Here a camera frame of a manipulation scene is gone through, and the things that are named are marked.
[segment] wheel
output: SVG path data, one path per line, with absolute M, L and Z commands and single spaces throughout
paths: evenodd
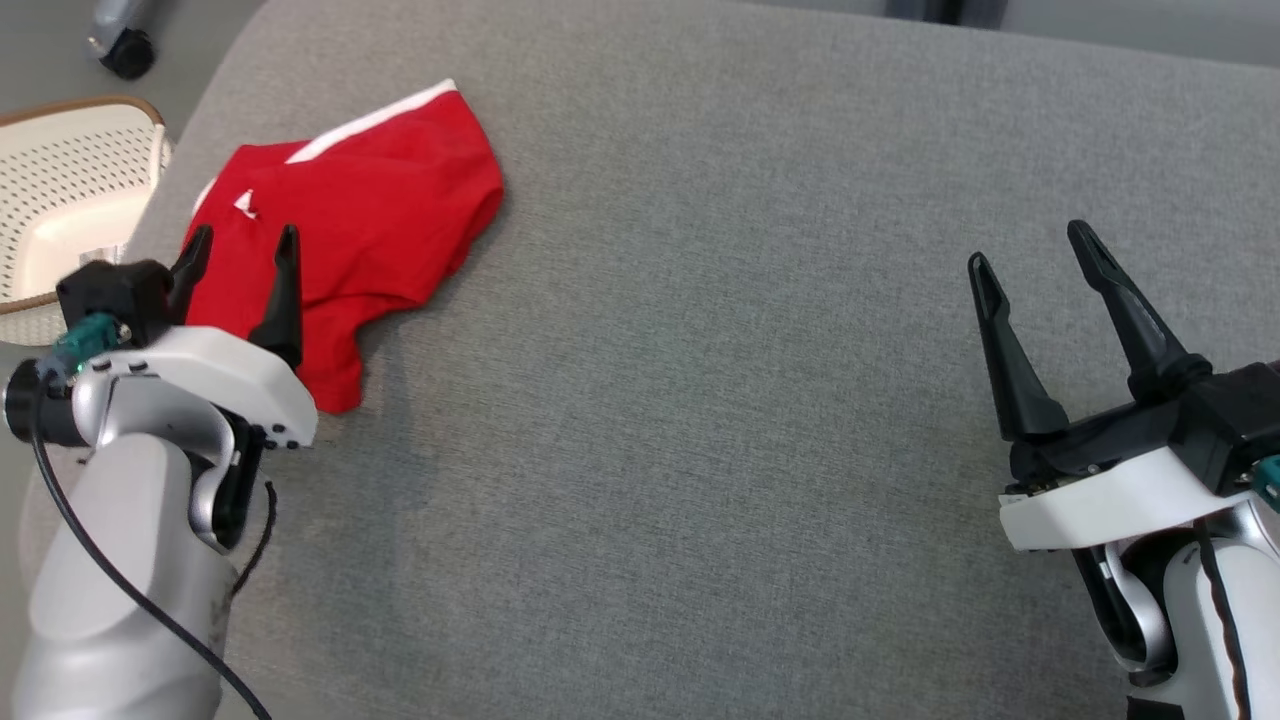
M 123 79 L 138 79 L 155 64 L 156 51 L 151 47 L 147 33 L 124 28 L 120 37 L 115 38 L 111 51 L 99 61 Z

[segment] white laundry basket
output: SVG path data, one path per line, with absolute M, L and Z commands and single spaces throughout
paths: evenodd
M 0 115 L 0 341 L 67 329 L 54 286 L 87 259 L 119 260 L 172 151 L 136 97 Z

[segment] teal connector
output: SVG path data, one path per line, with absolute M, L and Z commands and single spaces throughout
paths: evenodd
M 1253 469 L 1253 492 L 1280 512 L 1280 455 L 1263 457 Z
M 76 327 L 67 331 L 67 334 L 58 338 L 49 355 L 36 364 L 36 372 L 44 377 L 49 370 L 54 370 L 58 379 L 65 383 L 72 375 L 83 370 L 84 363 L 91 357 L 114 350 L 119 345 L 120 327 L 115 318 L 95 313 L 81 319 Z

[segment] gray cushion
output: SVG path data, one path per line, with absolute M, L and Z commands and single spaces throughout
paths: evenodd
M 1280 4 L 1271 0 L 1004 1 L 1007 32 L 1280 65 Z
M 1075 418 L 1126 366 L 1071 218 L 1189 348 L 1277 355 L 1276 72 L 732 3 L 273 0 L 134 250 L 175 256 L 237 145 L 444 77 L 508 196 L 426 309 L 362 333 L 365 405 L 266 462 L 229 659 L 269 705 L 1123 714 L 1070 557 L 1000 529 L 965 259 Z

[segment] black cable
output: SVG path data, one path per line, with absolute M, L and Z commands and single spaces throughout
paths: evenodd
M 40 378 L 40 383 L 36 386 L 36 396 L 31 402 L 31 445 L 36 448 L 36 466 L 40 468 L 40 474 L 45 478 L 45 487 L 49 488 L 49 495 L 54 498 L 54 505 L 58 506 L 58 511 L 61 512 L 63 520 L 67 521 L 67 527 L 70 528 L 72 534 L 79 541 L 81 547 L 88 553 L 90 559 L 111 579 L 113 583 L 120 592 L 129 596 L 129 600 L 136 602 L 138 607 L 146 610 L 148 615 L 156 619 L 157 623 L 164 625 L 170 633 L 178 635 L 178 639 L 187 643 L 187 647 L 196 651 L 205 662 L 212 666 L 227 684 L 236 689 L 237 693 L 253 711 L 253 716 L 259 720 L 271 720 L 271 715 L 262 706 L 262 702 L 257 700 L 253 691 L 241 680 L 239 675 L 234 670 L 223 662 L 221 657 L 209 650 L 209 647 L 200 642 L 195 635 L 187 632 L 186 628 L 178 624 L 177 620 L 169 616 L 168 612 L 160 609 L 159 605 L 151 602 L 151 598 L 142 594 L 138 588 L 133 587 L 133 583 L 128 580 L 120 571 L 111 564 L 110 560 L 102 555 L 101 548 L 93 542 L 93 538 L 88 537 L 88 532 L 84 530 L 84 525 L 81 524 L 79 518 L 76 516 L 76 511 L 72 510 L 72 503 L 67 500 L 67 493 L 63 492 L 60 484 L 58 484 L 58 477 L 54 474 L 54 468 L 49 461 L 49 450 L 45 447 L 45 434 L 40 427 L 40 406 L 44 404 L 45 396 L 49 395 L 49 383 L 54 378 L 55 373 L 52 370 L 45 373 Z
M 1249 705 L 1249 679 L 1244 670 L 1244 651 L 1240 648 L 1240 633 L 1235 628 L 1231 603 L 1226 598 L 1222 571 L 1217 566 L 1213 539 L 1208 534 L 1208 524 L 1203 518 L 1196 520 L 1192 527 L 1196 529 L 1196 541 L 1201 548 L 1201 564 L 1204 565 L 1204 577 L 1208 578 L 1210 594 L 1213 597 L 1213 610 L 1217 612 L 1217 619 L 1222 621 L 1222 642 L 1226 644 L 1226 657 L 1231 661 L 1231 689 L 1235 693 L 1235 705 L 1239 707 L 1238 717 L 1239 720 L 1251 720 L 1253 708 Z
M 239 594 L 239 591 L 244 589 L 244 583 L 248 582 L 248 574 L 257 568 L 257 561 L 262 559 L 262 551 L 266 550 L 266 543 L 271 542 L 271 530 L 275 528 L 275 486 L 271 480 L 266 480 L 266 527 L 262 528 L 262 537 L 257 541 L 257 547 L 253 548 L 253 556 L 248 559 L 248 564 L 244 565 L 244 570 L 241 573 L 239 578 L 236 578 L 236 584 L 232 587 L 232 597 Z

